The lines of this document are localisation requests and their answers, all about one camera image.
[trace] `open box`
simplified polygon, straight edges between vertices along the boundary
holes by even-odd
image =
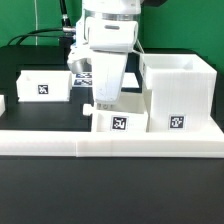
[[[70,71],[23,70],[16,82],[19,102],[69,101]]]
[[[198,131],[210,119],[217,72],[195,54],[143,54],[149,132]]]
[[[116,105],[95,103],[83,113],[93,114],[92,132],[146,132],[148,112],[142,94],[122,92]]]

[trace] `white plastic part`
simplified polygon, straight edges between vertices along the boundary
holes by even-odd
[[[83,115],[84,116],[90,116],[93,112],[94,112],[94,108],[91,106],[91,104],[83,105]]]
[[[92,52],[93,98],[96,103],[117,103],[127,57],[125,53]]]
[[[0,95],[0,117],[5,112],[5,100],[4,95]]]
[[[146,132],[148,112],[142,94],[122,92],[116,105],[95,103],[92,114],[92,132]]]
[[[88,17],[85,37],[92,50],[132,52],[138,35],[136,21],[111,21]]]
[[[140,71],[151,91],[149,131],[198,131],[207,124],[217,73],[211,66],[194,54],[143,54]]]
[[[191,133],[0,131],[0,155],[224,158],[215,122]]]
[[[70,71],[21,71],[17,82],[19,102],[69,101]]]
[[[140,14],[140,0],[84,0],[84,8],[89,11],[108,14]]]

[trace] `white box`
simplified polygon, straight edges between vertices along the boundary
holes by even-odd
[[[116,105],[95,103],[92,113],[92,132],[146,132],[148,112],[142,94],[122,92]]]
[[[17,82],[19,102],[69,101],[70,71],[21,71]]]
[[[217,72],[195,54],[143,54],[151,91],[149,131],[197,131],[207,124]]]
[[[0,95],[0,117],[2,116],[4,112],[5,112],[5,100],[4,100],[4,96]]]

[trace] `cable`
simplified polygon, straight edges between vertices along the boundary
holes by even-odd
[[[70,19],[68,18],[67,8],[65,0],[60,0],[61,14],[62,14],[62,26],[71,26]]]
[[[35,9],[35,21],[36,21],[36,30],[38,30],[38,8],[37,8],[37,0],[34,0],[34,9]]]
[[[7,44],[7,46],[9,46],[14,40],[18,39],[18,38],[24,38],[26,39],[27,37],[51,37],[51,38],[59,38],[61,36],[50,36],[50,35],[38,35],[38,34],[24,34],[24,35],[19,35],[19,36],[16,36],[16,37],[13,37]]]
[[[59,27],[59,28],[34,30],[32,32],[29,32],[28,34],[21,35],[22,38],[16,43],[16,45],[20,45],[27,37],[29,37],[29,35],[38,34],[38,33],[46,33],[46,32],[55,32],[55,31],[63,31],[63,29],[61,27]]]

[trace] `white block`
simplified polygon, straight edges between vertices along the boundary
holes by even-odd
[[[5,100],[4,100],[4,96],[0,95],[0,117],[2,116],[4,112],[5,112]]]
[[[90,113],[93,113],[93,132],[146,131],[148,112],[142,94],[122,92],[116,105],[95,104]]]
[[[151,91],[149,131],[198,131],[207,124],[217,72],[197,55],[143,54]]]
[[[19,102],[69,101],[70,71],[21,71],[17,82]]]

